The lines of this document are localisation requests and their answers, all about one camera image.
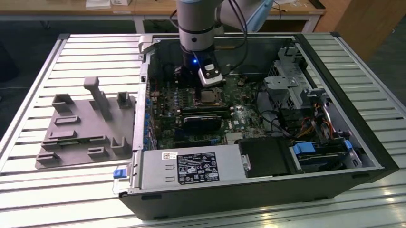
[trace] power supply label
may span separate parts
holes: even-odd
[[[214,152],[178,155],[179,184],[195,184],[221,180],[216,155]]]

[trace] floor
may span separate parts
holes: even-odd
[[[147,32],[175,32],[167,22],[146,22]],[[131,21],[57,21],[46,30],[38,21],[0,22],[0,42],[21,69],[19,77],[0,83],[0,138],[62,33],[134,33]],[[406,104],[406,18],[388,37],[368,65]]]

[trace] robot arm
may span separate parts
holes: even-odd
[[[177,1],[183,65],[194,75],[199,75],[203,87],[210,87],[224,80],[214,55],[216,24],[230,25],[245,32],[257,32],[268,19],[273,1]],[[248,19],[246,25],[241,24],[244,18]]]

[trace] metal slatted table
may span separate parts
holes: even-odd
[[[381,227],[406,222],[406,111],[341,38],[310,34],[313,45],[401,170],[334,199],[166,221],[142,221],[113,192],[113,172],[127,161],[37,170],[57,93],[90,99],[86,76],[107,96],[138,96],[139,34],[71,35],[58,40],[0,143],[0,227]],[[318,87],[322,84],[310,71]],[[126,187],[127,180],[119,183]]]

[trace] desk leg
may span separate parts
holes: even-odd
[[[135,30],[137,33],[146,33],[145,29],[145,16],[143,15],[137,15],[133,17],[134,24],[135,24]]]
[[[304,30],[302,30],[304,33],[313,33],[313,31],[316,30],[316,27],[318,25],[320,17],[321,17],[321,15],[310,16],[310,18],[305,24]]]

